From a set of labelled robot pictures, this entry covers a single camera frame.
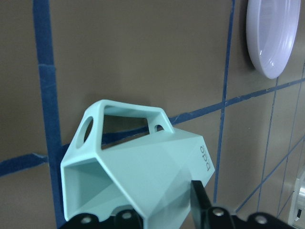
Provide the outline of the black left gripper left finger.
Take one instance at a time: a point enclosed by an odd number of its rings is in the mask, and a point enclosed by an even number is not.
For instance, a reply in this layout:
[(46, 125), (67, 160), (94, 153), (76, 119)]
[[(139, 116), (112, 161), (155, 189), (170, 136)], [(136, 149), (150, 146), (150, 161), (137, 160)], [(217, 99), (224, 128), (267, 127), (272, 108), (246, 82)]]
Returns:
[(84, 212), (73, 216), (60, 229), (142, 229), (143, 219), (131, 206), (116, 207), (106, 217)]

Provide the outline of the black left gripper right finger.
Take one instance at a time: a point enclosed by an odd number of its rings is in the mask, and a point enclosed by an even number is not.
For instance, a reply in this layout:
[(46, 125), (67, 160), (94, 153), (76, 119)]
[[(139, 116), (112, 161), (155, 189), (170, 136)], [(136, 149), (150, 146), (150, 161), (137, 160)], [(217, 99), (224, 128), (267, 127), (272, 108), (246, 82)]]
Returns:
[(276, 217), (258, 212), (242, 220), (223, 207), (213, 206), (201, 181), (192, 180), (190, 188), (191, 213), (196, 229), (291, 229)]

